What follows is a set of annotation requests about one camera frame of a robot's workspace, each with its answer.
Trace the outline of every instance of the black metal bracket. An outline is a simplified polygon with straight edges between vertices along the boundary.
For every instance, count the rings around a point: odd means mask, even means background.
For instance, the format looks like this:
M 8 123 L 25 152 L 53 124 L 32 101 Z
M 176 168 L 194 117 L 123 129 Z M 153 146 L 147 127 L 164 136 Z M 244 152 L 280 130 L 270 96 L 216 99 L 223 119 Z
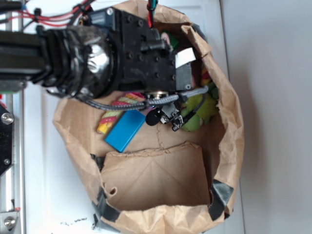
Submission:
M 0 105 L 0 176 L 12 166 L 13 115 Z

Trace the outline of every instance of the blue rectangular block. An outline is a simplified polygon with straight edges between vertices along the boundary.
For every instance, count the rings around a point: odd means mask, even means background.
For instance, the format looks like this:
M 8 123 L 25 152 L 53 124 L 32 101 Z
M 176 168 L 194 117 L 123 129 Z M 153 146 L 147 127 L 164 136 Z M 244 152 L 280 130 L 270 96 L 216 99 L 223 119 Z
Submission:
M 145 115 L 139 111 L 126 111 L 105 141 L 119 152 L 123 152 L 145 121 Z

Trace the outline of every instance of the gray wall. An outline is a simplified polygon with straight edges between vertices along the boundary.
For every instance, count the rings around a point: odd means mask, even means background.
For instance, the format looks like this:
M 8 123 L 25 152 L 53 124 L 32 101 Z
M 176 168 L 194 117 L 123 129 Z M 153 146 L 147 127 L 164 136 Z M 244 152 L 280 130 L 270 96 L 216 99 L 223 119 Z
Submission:
M 246 234 L 312 233 L 312 1 L 221 0 Z

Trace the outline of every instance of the bolt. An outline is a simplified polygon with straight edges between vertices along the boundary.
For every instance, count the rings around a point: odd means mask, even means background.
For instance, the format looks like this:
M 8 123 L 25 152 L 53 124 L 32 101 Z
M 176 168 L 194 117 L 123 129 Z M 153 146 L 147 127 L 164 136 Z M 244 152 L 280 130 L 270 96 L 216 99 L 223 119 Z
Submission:
M 2 123 L 9 125 L 9 124 L 13 123 L 14 117 L 11 113 L 4 113 L 1 116 L 1 121 L 2 121 Z
M 142 62 L 142 61 L 143 61 L 143 56 L 142 56 L 142 55 L 140 55 L 140 54 L 138 54 L 138 55 L 137 55 L 137 59 L 138 59 L 139 61 L 141 61 L 141 62 Z
M 113 14 L 114 10 L 110 7 L 107 9 L 106 13 L 111 16 Z
M 5 165 L 9 165 L 11 161 L 9 159 L 5 159 L 3 162 Z
M 143 26 L 143 20 L 139 19 L 137 21 L 137 25 L 138 25 L 138 27 L 142 27 Z
M 12 217 L 7 217 L 4 220 L 4 225 L 8 230 L 13 229 L 15 227 L 15 224 L 16 224 L 15 219 Z
M 133 58 L 133 54 L 132 54 L 131 52 L 129 52 L 129 53 L 127 54 L 127 58 L 128 58 L 128 59 L 132 59 L 132 58 Z
M 127 18 L 126 18 L 126 21 L 127 21 L 127 23 L 131 23 L 132 22 L 132 16 L 128 16 Z
M 192 86 L 190 84 L 185 85 L 185 89 L 189 90 L 191 88 L 192 88 Z

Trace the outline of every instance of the brown paper bag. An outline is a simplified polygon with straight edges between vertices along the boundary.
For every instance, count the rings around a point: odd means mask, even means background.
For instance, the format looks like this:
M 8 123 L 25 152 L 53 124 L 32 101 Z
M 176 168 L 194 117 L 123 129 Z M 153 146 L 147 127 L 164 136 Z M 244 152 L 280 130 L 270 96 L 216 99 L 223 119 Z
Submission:
M 131 0 L 116 8 L 145 19 L 146 4 Z M 218 87 L 219 113 L 210 123 L 196 132 L 173 132 L 169 124 L 144 124 L 126 148 L 127 154 L 114 153 L 96 132 L 101 110 L 64 99 L 55 112 L 54 124 L 103 222 L 125 234 L 196 234 L 223 222 L 233 212 L 244 151 L 242 112 L 235 90 L 211 55 L 211 47 L 191 21 L 160 5 L 155 21 L 160 31 L 172 32 L 182 47 L 193 46 L 198 51 Z M 114 92 L 97 101 L 110 104 L 119 95 Z M 191 153 L 181 153 L 181 149 Z M 90 154 L 106 156 L 102 173 Z M 178 165 L 188 167 L 179 171 Z M 173 173 L 168 177 L 175 182 L 165 183 L 161 171 L 164 175 Z M 124 174 L 118 179 L 116 172 Z M 190 183 L 190 176 L 194 176 L 194 183 Z M 145 187 L 149 189 L 140 193 Z M 155 194 L 158 188 L 162 197 Z M 161 191 L 168 188 L 173 192 Z

